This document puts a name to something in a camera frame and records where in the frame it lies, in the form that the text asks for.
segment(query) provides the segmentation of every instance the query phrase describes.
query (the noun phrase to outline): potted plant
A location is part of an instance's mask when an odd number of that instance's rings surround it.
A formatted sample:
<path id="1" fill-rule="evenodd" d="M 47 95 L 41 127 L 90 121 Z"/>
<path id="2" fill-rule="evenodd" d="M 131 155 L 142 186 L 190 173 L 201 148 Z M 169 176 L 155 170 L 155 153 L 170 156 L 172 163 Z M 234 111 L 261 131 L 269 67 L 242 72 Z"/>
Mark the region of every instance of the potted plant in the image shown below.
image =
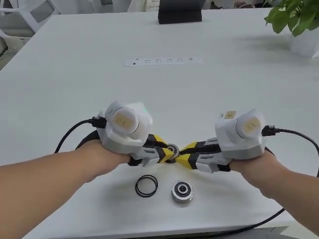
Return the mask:
<path id="1" fill-rule="evenodd" d="M 319 57 L 319 0 L 281 0 L 265 18 L 275 33 L 288 26 L 294 36 L 291 51 Z"/>

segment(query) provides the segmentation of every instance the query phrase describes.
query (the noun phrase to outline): forearm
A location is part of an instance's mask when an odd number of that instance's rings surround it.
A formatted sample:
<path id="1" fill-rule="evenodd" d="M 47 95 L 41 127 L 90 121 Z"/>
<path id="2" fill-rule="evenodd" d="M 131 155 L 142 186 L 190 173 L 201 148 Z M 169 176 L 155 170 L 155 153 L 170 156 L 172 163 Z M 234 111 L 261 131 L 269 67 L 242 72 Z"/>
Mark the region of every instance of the forearm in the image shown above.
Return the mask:
<path id="1" fill-rule="evenodd" d="M 93 175 L 77 151 L 0 167 L 0 238 L 19 239 Z"/>
<path id="2" fill-rule="evenodd" d="M 276 200 L 298 222 L 319 236 L 319 178 L 286 170 L 265 182 L 265 195 Z"/>

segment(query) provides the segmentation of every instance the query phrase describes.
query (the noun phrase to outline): ball bearing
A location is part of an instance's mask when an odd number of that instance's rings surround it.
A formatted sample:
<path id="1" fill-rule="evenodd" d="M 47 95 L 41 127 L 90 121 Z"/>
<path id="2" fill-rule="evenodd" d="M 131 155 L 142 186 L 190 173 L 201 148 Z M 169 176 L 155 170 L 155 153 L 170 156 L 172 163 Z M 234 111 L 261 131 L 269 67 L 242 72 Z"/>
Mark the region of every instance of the ball bearing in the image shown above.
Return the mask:
<path id="1" fill-rule="evenodd" d="M 184 181 L 177 181 L 173 184 L 171 195 L 177 203 L 187 203 L 193 198 L 193 187 Z"/>

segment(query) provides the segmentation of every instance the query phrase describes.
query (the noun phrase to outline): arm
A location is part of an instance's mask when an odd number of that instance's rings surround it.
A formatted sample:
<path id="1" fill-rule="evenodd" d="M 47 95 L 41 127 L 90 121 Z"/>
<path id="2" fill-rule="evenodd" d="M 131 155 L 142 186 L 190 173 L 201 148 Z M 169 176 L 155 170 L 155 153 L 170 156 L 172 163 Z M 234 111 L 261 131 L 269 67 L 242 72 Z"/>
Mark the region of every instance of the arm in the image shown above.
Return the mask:
<path id="1" fill-rule="evenodd" d="M 95 140 L 73 152 L 0 167 L 0 238 L 22 238 L 84 183 L 128 161 Z"/>
<path id="2" fill-rule="evenodd" d="M 319 236 L 319 178 L 288 170 L 269 152 L 258 159 L 234 160 L 230 167 Z"/>

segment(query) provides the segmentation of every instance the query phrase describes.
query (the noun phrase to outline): label sticker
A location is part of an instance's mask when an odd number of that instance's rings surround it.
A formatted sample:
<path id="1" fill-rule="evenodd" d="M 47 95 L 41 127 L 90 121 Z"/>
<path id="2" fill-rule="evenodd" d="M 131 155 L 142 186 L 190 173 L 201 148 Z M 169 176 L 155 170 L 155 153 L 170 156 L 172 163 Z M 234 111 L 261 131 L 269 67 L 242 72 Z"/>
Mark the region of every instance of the label sticker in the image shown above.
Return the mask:
<path id="1" fill-rule="evenodd" d="M 227 113 L 225 114 L 225 119 L 226 120 L 233 119 L 235 115 L 236 115 L 236 111 L 227 111 Z"/>
<path id="2" fill-rule="evenodd" d="M 256 117 L 252 117 L 251 119 L 247 120 L 243 126 L 244 126 L 245 133 L 252 133 L 255 130 L 261 128 L 260 121 Z"/>
<path id="3" fill-rule="evenodd" d="M 114 123 L 126 130 L 129 130 L 132 127 L 133 121 L 125 115 L 117 113 L 114 116 Z"/>

